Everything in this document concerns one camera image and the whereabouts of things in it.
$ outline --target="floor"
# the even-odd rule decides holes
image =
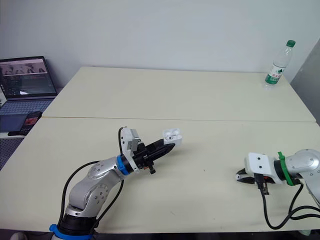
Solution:
[[[9,240],[17,231],[0,229],[1,240]],[[50,240],[50,232],[26,232],[28,240]],[[319,240],[320,229],[304,236],[298,231],[231,232],[231,233],[140,233],[99,234],[93,240]]]

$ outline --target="black cable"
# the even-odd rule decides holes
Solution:
[[[298,191],[296,192],[296,194],[294,195],[292,201],[291,201],[291,204],[290,204],[290,207],[289,207],[289,211],[288,211],[288,214],[290,214],[290,212],[292,211],[292,208],[294,207],[294,204],[295,204],[295,201],[298,197],[298,195],[301,193],[302,189],[304,188],[304,184],[302,182],[299,182],[300,184],[300,187],[298,189]],[[314,207],[314,206],[308,206],[308,205],[305,205],[305,206],[302,206],[303,209],[311,209],[311,210],[315,210],[315,211],[318,211],[320,213],[320,208],[317,208],[317,207]],[[314,215],[317,215],[317,214],[304,214],[304,215],[301,215],[301,216],[291,216],[290,219],[292,220],[300,220],[300,219],[303,219],[303,218],[312,218],[312,217],[315,217]]]
[[[123,127],[120,127],[119,128],[119,131],[118,131],[118,142],[119,142],[119,148],[120,148],[120,155],[122,155],[122,147],[121,147],[121,130],[123,129]]]
[[[64,188],[63,188],[63,192],[62,192],[62,200],[61,200],[61,210],[60,210],[60,217],[59,217],[59,221],[58,221],[58,224],[57,224],[57,227],[59,228],[60,226],[60,223],[64,217],[64,214],[65,214],[65,201],[66,201],[66,192],[67,192],[67,188],[68,188],[68,185],[71,181],[71,179],[77,174],[77,172],[79,172],[81,169],[85,168],[86,166],[89,166],[89,165],[92,165],[92,164],[96,164],[98,163],[99,161],[91,161],[91,162],[88,162],[84,165],[82,165],[81,167],[79,167],[77,170],[75,170],[71,176],[68,178],[68,180],[66,181],[65,185],[64,185]]]
[[[266,224],[269,226],[269,228],[273,229],[273,230],[278,230],[280,228],[282,228],[287,222],[288,220],[291,218],[291,216],[293,214],[295,214],[296,212],[302,210],[302,209],[313,209],[313,210],[316,210],[316,211],[319,211],[320,212],[320,209],[317,209],[316,207],[312,207],[312,206],[299,206],[297,208],[295,208],[294,210],[290,211],[290,213],[285,217],[285,219],[278,225],[278,226],[272,226],[271,223],[269,222],[269,218],[268,218],[268,212],[267,212],[267,202],[266,202],[266,197],[264,195],[264,192],[262,189],[260,189],[260,193],[261,193],[261,196],[262,196],[262,201],[263,201],[263,212],[264,212],[264,218],[265,218],[265,221],[266,221]],[[305,215],[302,215],[302,216],[298,216],[296,218],[298,219],[306,219],[306,218],[310,218],[310,217],[313,217],[313,218],[319,218],[320,219],[320,215],[318,214],[305,214]]]
[[[112,205],[115,203],[115,201],[117,200],[117,198],[119,197],[121,191],[122,191],[122,188],[124,186],[124,182],[125,180],[122,180],[121,181],[121,185],[120,185],[120,188],[118,190],[118,192],[116,193],[115,197],[113,198],[113,200],[110,202],[110,204],[106,207],[106,209],[101,213],[101,215],[99,216],[99,218],[95,221],[94,225],[92,226],[91,228],[91,233],[94,232],[95,228],[98,227],[99,225],[99,222],[100,220],[104,217],[104,215],[108,212],[108,210],[112,207]]]

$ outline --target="white wall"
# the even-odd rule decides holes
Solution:
[[[60,87],[84,65],[267,72],[293,39],[291,81],[320,37],[319,0],[0,1],[0,58],[44,55]]]

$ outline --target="small white object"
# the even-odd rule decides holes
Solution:
[[[179,146],[182,142],[182,135],[179,128],[171,128],[163,131],[163,144],[175,144]]]

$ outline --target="blue ring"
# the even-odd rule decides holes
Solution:
[[[59,232],[57,225],[52,224],[49,227],[50,232],[54,232],[54,235],[56,235],[60,239],[64,240],[90,240],[92,238],[92,234],[90,235],[81,235],[81,236],[73,236],[73,235],[66,235],[61,232]]]
[[[129,172],[127,171],[124,163],[122,162],[120,155],[116,157],[116,163],[118,165],[118,169],[123,173],[123,175],[129,175]]]

